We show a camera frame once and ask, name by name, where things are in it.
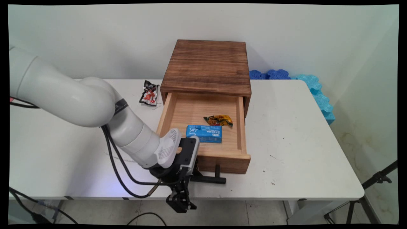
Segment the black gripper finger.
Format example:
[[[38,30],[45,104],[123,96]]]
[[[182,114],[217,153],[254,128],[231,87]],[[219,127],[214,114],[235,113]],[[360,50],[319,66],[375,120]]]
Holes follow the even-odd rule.
[[[167,197],[166,203],[177,213],[186,213],[188,210],[196,210],[197,206],[189,199],[189,191],[173,190]]]
[[[192,170],[192,174],[190,175],[190,182],[204,182],[203,175],[200,173],[198,168],[198,160],[195,160],[194,168]]]

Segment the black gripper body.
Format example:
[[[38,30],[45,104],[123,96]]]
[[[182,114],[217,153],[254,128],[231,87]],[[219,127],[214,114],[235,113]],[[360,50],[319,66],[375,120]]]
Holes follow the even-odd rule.
[[[171,168],[155,167],[149,170],[150,174],[158,178],[158,183],[168,186],[175,192],[189,192],[190,176],[194,169],[181,166]]]

